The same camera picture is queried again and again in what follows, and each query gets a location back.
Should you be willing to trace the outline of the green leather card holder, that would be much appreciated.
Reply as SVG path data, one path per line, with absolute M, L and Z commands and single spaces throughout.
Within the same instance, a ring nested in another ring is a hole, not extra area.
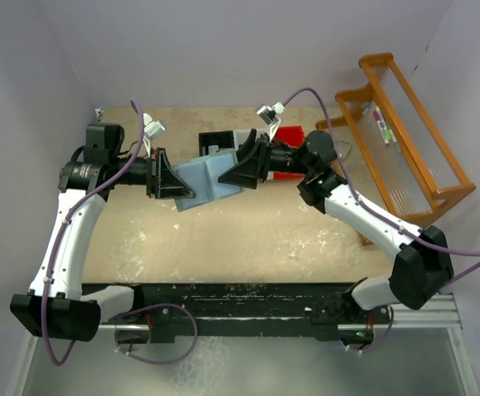
M 177 211 L 183 212 L 242 193 L 242 187 L 224 184 L 218 180 L 219 176 L 237 163 L 236 151 L 228 148 L 175 165 L 175 173 L 195 193 L 193 198 L 175 199 Z

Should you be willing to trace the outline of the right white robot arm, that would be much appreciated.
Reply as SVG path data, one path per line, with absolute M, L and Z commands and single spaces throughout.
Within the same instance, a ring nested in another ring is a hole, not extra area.
M 392 259 L 391 274 L 365 278 L 346 292 L 342 310 L 349 321 L 361 323 L 372 309 L 384 305 L 420 309 L 452 280 L 444 233 L 435 226 L 410 224 L 352 192 L 332 168 L 337 153 L 329 133 L 314 130 L 293 148 L 252 131 L 237 156 L 238 163 L 222 173 L 219 182 L 255 189 L 268 172 L 301 174 L 298 189 L 307 205 L 351 226 Z

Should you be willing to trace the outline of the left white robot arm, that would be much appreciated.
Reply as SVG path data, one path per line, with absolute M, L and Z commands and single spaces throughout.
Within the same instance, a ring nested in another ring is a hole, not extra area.
M 194 191 L 173 171 L 164 148 L 147 158 L 120 151 L 122 126 L 93 124 L 86 141 L 61 169 L 59 205 L 49 246 L 28 291 L 15 294 L 13 315 L 32 335 L 73 342 L 93 339 L 100 324 L 119 315 L 127 323 L 143 319 L 146 304 L 134 288 L 109 285 L 84 295 L 82 276 L 96 223 L 118 184 L 144 186 L 156 199 L 193 198 Z

